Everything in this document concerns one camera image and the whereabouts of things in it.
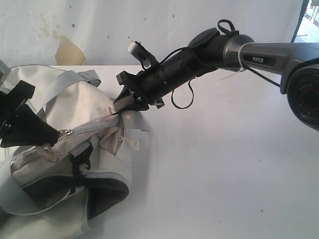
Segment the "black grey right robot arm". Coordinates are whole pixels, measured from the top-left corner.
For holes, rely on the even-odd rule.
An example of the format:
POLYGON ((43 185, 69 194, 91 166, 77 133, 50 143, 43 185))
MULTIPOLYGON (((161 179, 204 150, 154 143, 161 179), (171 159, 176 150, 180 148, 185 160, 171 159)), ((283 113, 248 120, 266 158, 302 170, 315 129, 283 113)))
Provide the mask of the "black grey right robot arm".
POLYGON ((319 127, 319 45, 317 43, 256 43, 238 31, 221 34, 208 29, 183 48, 158 61, 139 42, 128 52, 141 64, 137 74, 117 76, 122 91, 110 106, 115 115, 123 111, 146 111, 163 107, 162 98, 175 89, 218 69, 260 71, 281 76, 280 92, 287 96, 293 114, 305 125, 319 127))

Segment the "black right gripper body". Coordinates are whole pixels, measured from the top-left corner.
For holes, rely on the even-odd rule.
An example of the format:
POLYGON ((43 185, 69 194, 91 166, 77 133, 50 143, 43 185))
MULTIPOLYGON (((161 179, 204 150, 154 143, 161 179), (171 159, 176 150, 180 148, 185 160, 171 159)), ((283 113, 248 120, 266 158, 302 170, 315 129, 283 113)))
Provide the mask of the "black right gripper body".
POLYGON ((146 92, 140 85, 140 80, 136 75, 130 74, 126 71, 122 71, 116 76, 116 78, 119 85, 126 86, 131 90, 135 101, 143 102, 148 106, 156 106, 158 109, 164 106, 162 98, 159 98, 158 100, 151 100, 151 98, 147 96, 146 92))

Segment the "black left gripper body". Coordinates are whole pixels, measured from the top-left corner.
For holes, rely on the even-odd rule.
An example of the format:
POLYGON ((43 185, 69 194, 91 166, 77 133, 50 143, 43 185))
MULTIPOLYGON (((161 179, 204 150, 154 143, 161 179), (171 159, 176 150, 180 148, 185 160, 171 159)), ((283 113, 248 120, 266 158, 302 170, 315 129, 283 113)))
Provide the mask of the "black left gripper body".
POLYGON ((26 102, 35 86, 19 81, 8 93, 0 94, 0 138, 19 138, 30 129, 33 112, 26 102))

